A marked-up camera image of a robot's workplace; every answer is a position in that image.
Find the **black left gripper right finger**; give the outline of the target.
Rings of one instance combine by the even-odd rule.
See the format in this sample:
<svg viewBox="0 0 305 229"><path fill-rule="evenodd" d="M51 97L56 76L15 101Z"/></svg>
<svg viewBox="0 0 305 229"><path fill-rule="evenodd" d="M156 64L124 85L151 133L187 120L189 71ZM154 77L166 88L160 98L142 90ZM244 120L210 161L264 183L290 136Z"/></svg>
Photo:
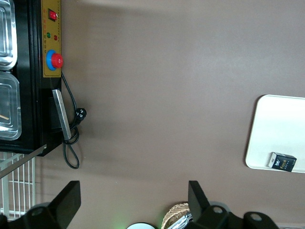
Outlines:
<svg viewBox="0 0 305 229"><path fill-rule="evenodd" d="M277 229L266 214L246 212L242 218L220 205L211 205L198 181L189 181L188 205L193 220L189 229Z"/></svg>

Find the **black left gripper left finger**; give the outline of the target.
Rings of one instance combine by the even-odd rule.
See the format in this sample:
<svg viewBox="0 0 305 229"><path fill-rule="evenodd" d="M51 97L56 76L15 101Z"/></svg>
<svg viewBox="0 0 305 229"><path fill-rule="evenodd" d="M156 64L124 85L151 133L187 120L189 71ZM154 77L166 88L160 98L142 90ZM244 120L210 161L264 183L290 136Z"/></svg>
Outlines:
<svg viewBox="0 0 305 229"><path fill-rule="evenodd" d="M51 202L35 205L14 221L9 221L1 214L0 227L2 229L66 229L80 206L80 181L70 181Z"/></svg>

